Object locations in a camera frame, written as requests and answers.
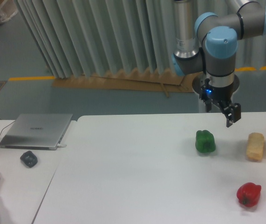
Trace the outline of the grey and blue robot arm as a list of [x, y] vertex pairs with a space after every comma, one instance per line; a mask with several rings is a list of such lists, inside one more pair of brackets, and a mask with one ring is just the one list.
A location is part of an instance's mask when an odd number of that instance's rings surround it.
[[174, 1], [176, 49], [172, 55], [175, 73], [199, 73], [192, 86], [206, 112], [216, 106], [231, 126], [241, 118], [241, 106], [232, 102], [239, 87], [235, 75], [239, 40], [266, 35], [266, 7], [253, 0], [228, 0], [232, 13], [198, 15], [194, 0]]

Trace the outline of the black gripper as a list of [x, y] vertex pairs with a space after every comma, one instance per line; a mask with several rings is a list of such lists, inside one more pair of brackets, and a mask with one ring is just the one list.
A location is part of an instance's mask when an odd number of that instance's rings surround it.
[[199, 99], [203, 100], [206, 112], [211, 111], [212, 104], [220, 108], [226, 117], [226, 127], [229, 128], [241, 119], [241, 105], [231, 101], [233, 83], [225, 87], [214, 87], [210, 83], [209, 78], [204, 80], [199, 91]]

